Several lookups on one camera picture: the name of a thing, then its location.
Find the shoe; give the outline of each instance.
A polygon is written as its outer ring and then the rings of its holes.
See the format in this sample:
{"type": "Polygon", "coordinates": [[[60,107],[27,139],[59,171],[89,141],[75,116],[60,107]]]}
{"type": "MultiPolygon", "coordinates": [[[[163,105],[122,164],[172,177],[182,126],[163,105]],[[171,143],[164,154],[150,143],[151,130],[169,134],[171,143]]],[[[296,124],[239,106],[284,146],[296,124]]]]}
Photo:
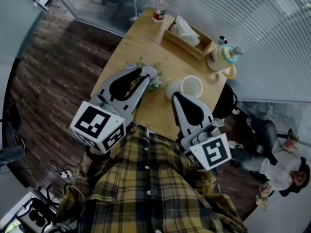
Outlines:
{"type": "Polygon", "coordinates": [[[20,138],[19,139],[19,142],[20,142],[20,145],[25,149],[25,151],[26,151],[26,144],[25,144],[25,141],[24,141],[24,139],[23,138],[20,138]]]}
{"type": "Polygon", "coordinates": [[[252,118],[248,117],[248,118],[246,119],[246,124],[251,128],[253,134],[256,134],[256,131],[254,131],[254,130],[252,129],[252,126],[251,126],[251,125],[252,125],[252,118]]]}
{"type": "Polygon", "coordinates": [[[18,135],[14,136],[15,142],[17,145],[20,145],[20,137],[18,135]]]}
{"type": "Polygon", "coordinates": [[[228,141],[229,148],[235,150],[235,149],[244,149],[244,145],[235,141],[228,141]]]}

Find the plaid shirt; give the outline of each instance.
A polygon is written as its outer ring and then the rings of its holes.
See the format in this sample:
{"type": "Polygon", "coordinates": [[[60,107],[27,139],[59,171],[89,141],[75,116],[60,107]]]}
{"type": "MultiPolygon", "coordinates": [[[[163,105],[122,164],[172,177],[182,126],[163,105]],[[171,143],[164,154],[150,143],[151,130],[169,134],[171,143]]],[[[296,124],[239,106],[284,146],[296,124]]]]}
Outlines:
{"type": "Polygon", "coordinates": [[[80,232],[246,232],[215,175],[197,172],[179,146],[134,126],[101,160],[86,152],[55,223],[80,232]]]}

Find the white mug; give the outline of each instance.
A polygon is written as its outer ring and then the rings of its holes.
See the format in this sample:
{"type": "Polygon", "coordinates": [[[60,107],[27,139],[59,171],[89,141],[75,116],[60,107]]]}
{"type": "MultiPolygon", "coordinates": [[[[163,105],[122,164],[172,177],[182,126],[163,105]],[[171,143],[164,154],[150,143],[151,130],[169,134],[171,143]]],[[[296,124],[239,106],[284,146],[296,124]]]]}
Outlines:
{"type": "Polygon", "coordinates": [[[176,92],[187,93],[199,98],[203,93],[203,84],[196,76],[187,76],[183,80],[175,81],[166,88],[166,97],[171,100],[176,92]]]}

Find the plastic bottle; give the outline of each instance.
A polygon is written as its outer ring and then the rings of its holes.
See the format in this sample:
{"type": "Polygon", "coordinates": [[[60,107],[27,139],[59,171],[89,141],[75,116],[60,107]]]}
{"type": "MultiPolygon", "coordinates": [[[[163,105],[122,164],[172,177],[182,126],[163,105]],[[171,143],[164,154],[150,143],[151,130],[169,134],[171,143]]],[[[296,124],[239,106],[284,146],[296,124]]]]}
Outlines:
{"type": "Polygon", "coordinates": [[[159,0],[155,4],[154,13],[152,16],[152,19],[154,20],[154,22],[157,22],[157,23],[163,22],[168,6],[169,6],[169,0],[159,0]]]}

